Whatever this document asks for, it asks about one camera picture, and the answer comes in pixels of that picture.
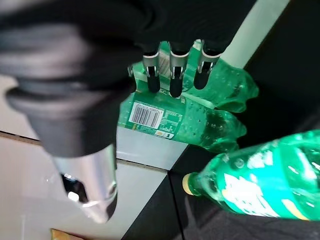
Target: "yellow bottle cap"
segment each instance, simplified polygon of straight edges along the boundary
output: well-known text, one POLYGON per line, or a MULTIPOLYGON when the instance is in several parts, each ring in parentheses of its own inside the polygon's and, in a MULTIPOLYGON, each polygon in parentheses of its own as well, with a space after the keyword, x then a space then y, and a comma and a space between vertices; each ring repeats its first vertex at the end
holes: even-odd
POLYGON ((189 181, 189 177, 190 177, 191 173, 185 175, 182 179, 182 187, 183 187, 183 190, 189 194, 189 195, 194 195, 191 191, 190 191, 190 188, 189 188, 189 184, 188 184, 188 181, 189 181))

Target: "green label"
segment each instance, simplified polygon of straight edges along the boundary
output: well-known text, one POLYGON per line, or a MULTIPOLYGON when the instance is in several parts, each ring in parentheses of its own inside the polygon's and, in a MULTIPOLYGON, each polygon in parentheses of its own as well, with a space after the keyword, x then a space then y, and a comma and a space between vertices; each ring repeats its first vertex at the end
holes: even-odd
POLYGON ((275 152, 256 153, 248 161, 225 159, 217 169, 218 189, 240 214, 308 220, 286 180, 275 152))
POLYGON ((173 98, 167 90, 136 92, 126 128, 160 138, 173 139, 185 114, 186 99, 173 98))

